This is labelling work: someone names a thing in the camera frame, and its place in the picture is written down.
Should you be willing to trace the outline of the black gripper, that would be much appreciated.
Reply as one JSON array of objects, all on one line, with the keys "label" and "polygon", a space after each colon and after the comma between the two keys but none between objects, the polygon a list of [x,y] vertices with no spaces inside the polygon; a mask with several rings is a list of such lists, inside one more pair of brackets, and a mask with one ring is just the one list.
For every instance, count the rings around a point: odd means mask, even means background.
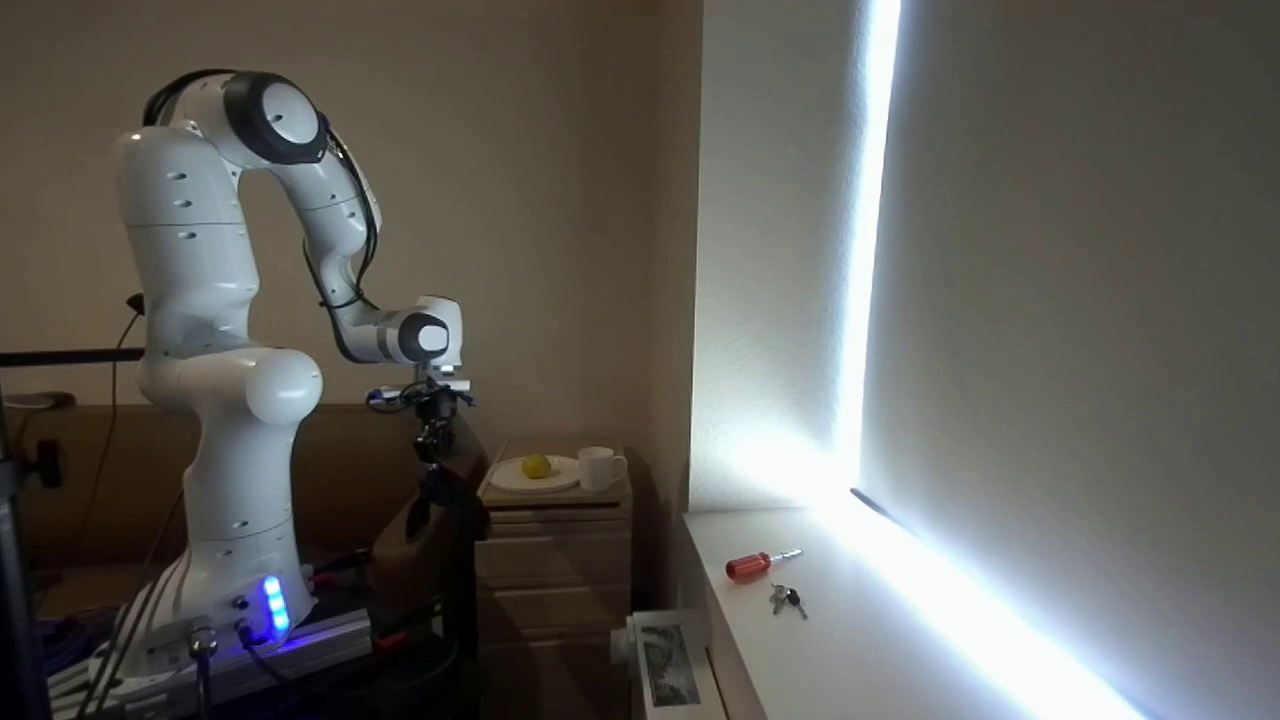
[{"label": "black gripper", "polygon": [[469,405],[469,391],[436,377],[419,377],[408,384],[380,384],[362,397],[362,405],[380,416],[416,416],[413,451],[423,490],[464,488],[464,472],[455,468],[455,416]]}]

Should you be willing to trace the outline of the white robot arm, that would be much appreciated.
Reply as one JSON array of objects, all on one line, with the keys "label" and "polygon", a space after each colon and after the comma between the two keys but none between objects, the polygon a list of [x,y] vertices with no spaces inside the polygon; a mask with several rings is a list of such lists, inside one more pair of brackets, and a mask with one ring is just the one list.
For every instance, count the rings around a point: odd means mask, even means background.
[{"label": "white robot arm", "polygon": [[117,193],[147,307],[141,391],[187,412],[198,440],[185,472],[187,546],[135,606],[142,646],[187,628],[281,638],[312,610],[291,526],[291,442],[324,377],[312,354],[251,337],[249,175],[282,189],[344,360],[449,377],[464,351],[452,300],[397,312],[369,300],[380,209],[302,89],[239,68],[165,84],[121,141]]}]

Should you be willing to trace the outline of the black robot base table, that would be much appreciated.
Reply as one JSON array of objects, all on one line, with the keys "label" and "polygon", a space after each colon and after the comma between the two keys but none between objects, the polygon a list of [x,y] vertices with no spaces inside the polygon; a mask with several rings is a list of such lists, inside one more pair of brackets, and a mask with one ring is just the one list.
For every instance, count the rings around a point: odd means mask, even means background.
[{"label": "black robot base table", "polygon": [[432,625],[380,631],[369,610],[318,606],[288,634],[243,625],[176,631],[176,665],[127,674],[132,606],[22,618],[0,660],[2,720],[469,720],[475,665]]}]

